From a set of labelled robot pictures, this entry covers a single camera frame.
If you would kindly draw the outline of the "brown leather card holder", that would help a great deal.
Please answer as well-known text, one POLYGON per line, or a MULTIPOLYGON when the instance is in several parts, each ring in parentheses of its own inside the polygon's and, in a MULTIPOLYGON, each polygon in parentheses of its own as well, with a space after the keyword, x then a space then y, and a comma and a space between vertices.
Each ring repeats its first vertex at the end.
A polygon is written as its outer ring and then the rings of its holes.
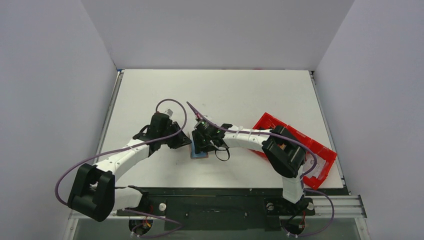
POLYGON ((195 153, 195 148, 193 146, 190 147, 190 158, 192 160, 206 159, 208 157, 209 154, 207 152, 195 153))

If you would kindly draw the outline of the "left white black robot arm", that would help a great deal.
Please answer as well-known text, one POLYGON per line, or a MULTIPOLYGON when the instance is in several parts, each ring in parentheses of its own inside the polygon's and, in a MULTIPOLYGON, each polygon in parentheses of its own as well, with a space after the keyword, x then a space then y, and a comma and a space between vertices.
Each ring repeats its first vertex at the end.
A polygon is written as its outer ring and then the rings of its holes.
POLYGON ((182 127, 167 113, 156 112, 150 124, 125 147, 102 161, 93 165, 84 163, 77 169, 66 205, 97 222, 104 221, 113 211, 137 208, 145 200, 145 193, 135 186, 117 187, 117 180, 161 146, 178 149, 191 143, 182 127))

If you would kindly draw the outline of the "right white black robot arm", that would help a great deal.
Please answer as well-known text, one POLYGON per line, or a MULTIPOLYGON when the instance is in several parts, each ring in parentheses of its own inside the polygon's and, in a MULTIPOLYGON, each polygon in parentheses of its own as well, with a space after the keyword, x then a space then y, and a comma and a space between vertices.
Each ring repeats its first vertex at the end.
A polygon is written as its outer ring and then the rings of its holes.
POLYGON ((206 120, 199 120, 191 132, 194 152, 208 153, 244 148, 263 153, 273 169, 282 177, 282 197, 290 203, 298 203, 304 195, 301 183, 306 150, 282 125, 258 130, 224 123, 217 127, 206 120))

